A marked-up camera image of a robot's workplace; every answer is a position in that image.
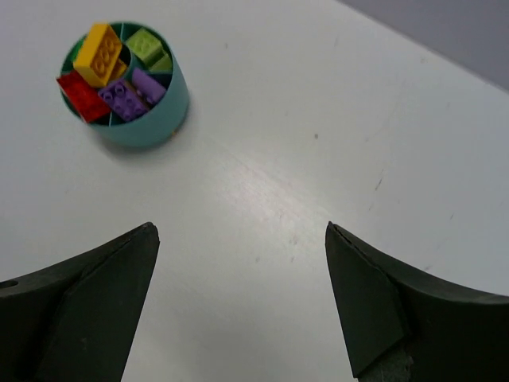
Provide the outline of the long yellow lego brick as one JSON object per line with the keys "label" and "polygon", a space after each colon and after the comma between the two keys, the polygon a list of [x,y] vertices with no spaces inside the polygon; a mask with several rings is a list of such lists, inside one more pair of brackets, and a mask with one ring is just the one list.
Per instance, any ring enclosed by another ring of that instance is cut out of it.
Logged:
{"label": "long yellow lego brick", "polygon": [[122,51],[122,42],[110,24],[95,23],[73,61],[73,68],[93,88],[109,82]]}

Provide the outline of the lime lego brick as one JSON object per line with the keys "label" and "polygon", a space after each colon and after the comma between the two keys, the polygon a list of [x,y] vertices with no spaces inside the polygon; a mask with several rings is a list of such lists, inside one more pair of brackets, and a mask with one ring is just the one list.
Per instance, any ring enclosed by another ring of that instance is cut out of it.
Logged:
{"label": "lime lego brick", "polygon": [[170,54],[162,51],[161,55],[150,65],[151,72],[171,72],[173,70],[173,60]]}

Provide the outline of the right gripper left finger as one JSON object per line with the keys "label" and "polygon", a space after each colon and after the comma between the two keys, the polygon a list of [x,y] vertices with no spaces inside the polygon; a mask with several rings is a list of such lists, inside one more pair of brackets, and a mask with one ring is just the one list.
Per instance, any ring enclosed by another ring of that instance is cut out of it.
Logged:
{"label": "right gripper left finger", "polygon": [[160,240],[144,223],[1,283],[3,381],[120,381]]}

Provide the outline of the purple lego brick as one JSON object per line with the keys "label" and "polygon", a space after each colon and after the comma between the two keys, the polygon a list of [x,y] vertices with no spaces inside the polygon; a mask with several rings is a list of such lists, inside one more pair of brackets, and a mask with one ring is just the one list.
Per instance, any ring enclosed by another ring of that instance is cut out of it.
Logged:
{"label": "purple lego brick", "polygon": [[124,123],[138,119],[150,110],[136,89],[125,79],[109,83],[98,94]]}
{"label": "purple lego brick", "polygon": [[135,68],[133,70],[131,80],[137,94],[150,106],[158,104],[166,93],[166,88],[164,86],[143,72],[140,68]]}

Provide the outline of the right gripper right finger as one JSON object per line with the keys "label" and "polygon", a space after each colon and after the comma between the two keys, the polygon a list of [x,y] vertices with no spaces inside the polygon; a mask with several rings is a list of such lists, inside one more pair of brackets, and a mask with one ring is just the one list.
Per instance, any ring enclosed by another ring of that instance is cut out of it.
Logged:
{"label": "right gripper right finger", "polygon": [[421,271],[337,224],[325,250],[357,380],[507,380],[506,296]]}

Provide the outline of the red lego brick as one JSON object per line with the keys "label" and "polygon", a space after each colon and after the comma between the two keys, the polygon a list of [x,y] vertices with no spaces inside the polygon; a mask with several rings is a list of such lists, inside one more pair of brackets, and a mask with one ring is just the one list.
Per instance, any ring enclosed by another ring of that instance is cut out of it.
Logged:
{"label": "red lego brick", "polygon": [[109,106],[77,71],[57,77],[56,82],[66,100],[85,123],[94,123],[110,114]]}

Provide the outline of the small green lego brick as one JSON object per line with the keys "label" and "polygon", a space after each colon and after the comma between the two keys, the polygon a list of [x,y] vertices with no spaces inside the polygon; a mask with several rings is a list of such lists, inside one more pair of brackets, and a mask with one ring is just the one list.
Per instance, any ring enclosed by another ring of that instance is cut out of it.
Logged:
{"label": "small green lego brick", "polygon": [[70,62],[70,65],[73,66],[74,65],[74,62],[77,58],[77,56],[79,55],[79,52],[84,44],[84,41],[85,41],[86,37],[85,36],[82,36],[74,45],[74,47],[72,48],[71,52],[69,53],[69,56],[68,56],[68,60]]}

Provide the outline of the pale green sloped lego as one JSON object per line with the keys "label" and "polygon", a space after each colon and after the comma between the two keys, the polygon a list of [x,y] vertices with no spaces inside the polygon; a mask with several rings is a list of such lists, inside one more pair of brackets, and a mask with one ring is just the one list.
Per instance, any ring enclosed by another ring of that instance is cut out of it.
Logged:
{"label": "pale green sloped lego", "polygon": [[144,28],[130,36],[126,45],[147,68],[155,64],[163,53],[161,41]]}

